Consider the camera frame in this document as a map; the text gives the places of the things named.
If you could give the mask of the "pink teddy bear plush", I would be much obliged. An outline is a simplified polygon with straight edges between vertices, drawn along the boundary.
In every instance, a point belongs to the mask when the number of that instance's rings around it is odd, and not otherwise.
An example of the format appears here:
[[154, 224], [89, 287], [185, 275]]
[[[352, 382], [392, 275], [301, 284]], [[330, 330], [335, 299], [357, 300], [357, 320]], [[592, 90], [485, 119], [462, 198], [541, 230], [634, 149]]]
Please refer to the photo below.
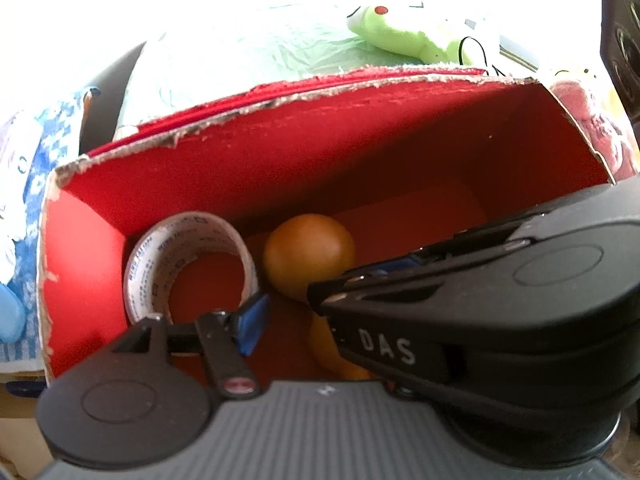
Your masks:
[[639, 148], [629, 119], [615, 113], [609, 96], [592, 81], [557, 74], [549, 90], [570, 113], [592, 148], [605, 160], [616, 181], [639, 173]]

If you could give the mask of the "large red cardboard box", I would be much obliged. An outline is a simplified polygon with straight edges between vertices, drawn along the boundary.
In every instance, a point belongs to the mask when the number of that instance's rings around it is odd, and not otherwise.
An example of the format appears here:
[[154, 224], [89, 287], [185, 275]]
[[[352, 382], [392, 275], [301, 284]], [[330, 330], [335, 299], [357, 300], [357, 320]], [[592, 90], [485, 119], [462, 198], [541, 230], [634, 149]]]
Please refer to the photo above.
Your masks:
[[148, 122], [50, 174], [38, 247], [44, 369], [61, 375], [126, 328], [127, 260], [173, 214], [218, 214], [253, 249], [287, 218], [327, 214], [365, 263], [612, 177], [542, 84], [482, 70], [365, 68]]

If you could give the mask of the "blue glasses case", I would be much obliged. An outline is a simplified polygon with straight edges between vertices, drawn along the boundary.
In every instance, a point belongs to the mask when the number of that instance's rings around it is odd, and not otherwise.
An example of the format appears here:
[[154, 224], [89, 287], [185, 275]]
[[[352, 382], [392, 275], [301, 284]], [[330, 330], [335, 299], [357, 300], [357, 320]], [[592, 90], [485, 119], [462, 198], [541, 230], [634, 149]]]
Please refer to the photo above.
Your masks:
[[0, 285], [0, 340], [14, 344], [21, 339], [26, 324], [26, 310], [21, 300], [5, 284]]

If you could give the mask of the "green frog plush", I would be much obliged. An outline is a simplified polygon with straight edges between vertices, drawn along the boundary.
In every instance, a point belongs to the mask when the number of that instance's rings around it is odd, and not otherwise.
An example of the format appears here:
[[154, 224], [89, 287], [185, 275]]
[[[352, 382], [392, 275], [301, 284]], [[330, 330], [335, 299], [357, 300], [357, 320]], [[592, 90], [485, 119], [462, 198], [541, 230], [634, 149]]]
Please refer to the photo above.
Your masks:
[[358, 6], [347, 26], [372, 46], [423, 64], [488, 66], [499, 53], [499, 40], [484, 23], [428, 6]]

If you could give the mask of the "orange wooden massager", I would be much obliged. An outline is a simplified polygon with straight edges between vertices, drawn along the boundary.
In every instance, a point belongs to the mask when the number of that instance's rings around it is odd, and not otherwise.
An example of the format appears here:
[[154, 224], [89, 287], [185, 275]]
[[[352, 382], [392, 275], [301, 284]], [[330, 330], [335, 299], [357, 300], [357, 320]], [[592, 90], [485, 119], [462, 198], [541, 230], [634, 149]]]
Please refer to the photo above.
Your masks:
[[[307, 300], [308, 286], [338, 278], [355, 265], [355, 242], [338, 221], [323, 214], [300, 214], [268, 236], [262, 265], [270, 284], [283, 296]], [[309, 348], [320, 366], [346, 380], [368, 380], [363, 367], [340, 356], [328, 322], [311, 315]]]

